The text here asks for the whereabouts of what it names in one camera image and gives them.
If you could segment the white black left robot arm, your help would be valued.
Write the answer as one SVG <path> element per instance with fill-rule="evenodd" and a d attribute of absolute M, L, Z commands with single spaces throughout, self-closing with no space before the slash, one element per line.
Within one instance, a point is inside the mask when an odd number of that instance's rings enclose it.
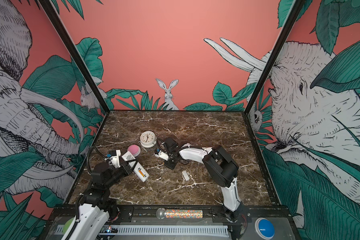
<path fill-rule="evenodd" d="M 106 222 L 117 219 L 120 210 L 110 199 L 110 187 L 132 172 L 128 164 L 118 168 L 109 163 L 97 164 L 91 172 L 91 184 L 78 198 L 75 218 L 62 239 L 95 240 Z"/>

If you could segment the white remote control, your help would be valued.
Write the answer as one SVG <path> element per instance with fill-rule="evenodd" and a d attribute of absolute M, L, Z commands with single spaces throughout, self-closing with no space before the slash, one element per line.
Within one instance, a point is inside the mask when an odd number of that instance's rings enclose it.
<path fill-rule="evenodd" d="M 129 151 L 122 155 L 122 158 L 126 163 L 129 164 L 131 170 L 133 170 L 133 172 L 142 182 L 145 182 L 149 178 L 149 173 Z M 146 174 L 145 178 L 140 174 L 139 170 L 143 171 Z"/>

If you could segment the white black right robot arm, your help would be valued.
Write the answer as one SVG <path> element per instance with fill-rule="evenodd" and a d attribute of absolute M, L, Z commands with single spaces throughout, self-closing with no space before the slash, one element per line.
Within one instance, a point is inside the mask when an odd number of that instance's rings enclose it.
<path fill-rule="evenodd" d="M 194 161 L 203 164 L 213 181 L 221 187 L 226 218 L 230 222 L 237 220 L 243 205 L 237 185 L 239 166 L 222 146 L 198 147 L 189 143 L 180 146 L 172 138 L 157 140 L 157 146 L 155 156 L 163 159 L 171 170 L 178 163 Z"/>

